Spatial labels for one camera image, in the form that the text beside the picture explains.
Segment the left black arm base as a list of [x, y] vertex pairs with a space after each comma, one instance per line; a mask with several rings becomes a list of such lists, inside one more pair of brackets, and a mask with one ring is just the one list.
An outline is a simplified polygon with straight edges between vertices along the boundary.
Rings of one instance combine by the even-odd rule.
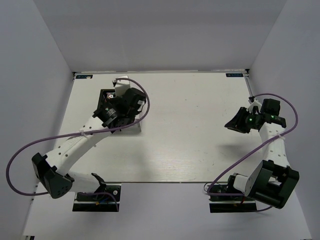
[[73, 202], [73, 212], [116, 213], [120, 209], [121, 183], [107, 184], [99, 195], [77, 193]]

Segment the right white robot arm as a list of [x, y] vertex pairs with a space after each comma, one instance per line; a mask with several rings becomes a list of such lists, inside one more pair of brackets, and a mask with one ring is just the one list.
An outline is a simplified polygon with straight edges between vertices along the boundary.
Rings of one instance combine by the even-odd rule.
[[263, 102], [250, 98], [250, 106], [241, 107], [225, 128], [242, 134], [257, 130], [262, 147], [262, 161], [250, 176], [234, 173], [228, 178], [226, 195], [236, 200], [244, 195], [281, 209], [296, 187], [300, 174], [288, 162], [285, 139], [285, 118], [280, 116], [280, 101], [267, 98]]

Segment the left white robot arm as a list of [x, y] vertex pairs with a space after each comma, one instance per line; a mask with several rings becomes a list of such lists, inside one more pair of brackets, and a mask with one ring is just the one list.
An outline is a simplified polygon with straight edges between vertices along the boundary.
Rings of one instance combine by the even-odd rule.
[[96, 173], [72, 172], [72, 166], [116, 128], [131, 125], [147, 101], [145, 93], [130, 87], [123, 95], [107, 99], [80, 128], [79, 136], [68, 138], [45, 155], [35, 154], [31, 161], [37, 178], [54, 199], [67, 192], [89, 193], [99, 200], [105, 196], [103, 179]]

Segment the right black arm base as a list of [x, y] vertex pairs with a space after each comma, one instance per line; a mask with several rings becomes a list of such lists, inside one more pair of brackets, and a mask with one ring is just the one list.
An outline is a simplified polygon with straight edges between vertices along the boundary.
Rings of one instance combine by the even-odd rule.
[[[207, 190], [210, 186], [210, 182], [207, 182], [203, 186], [204, 193], [207, 193]], [[228, 190], [228, 183], [215, 183], [215, 185], [210, 189], [210, 193], [217, 194], [226, 194], [232, 193], [232, 189]], [[250, 213], [257, 211], [256, 201], [244, 197], [244, 196], [209, 196], [209, 211], [210, 213]]]

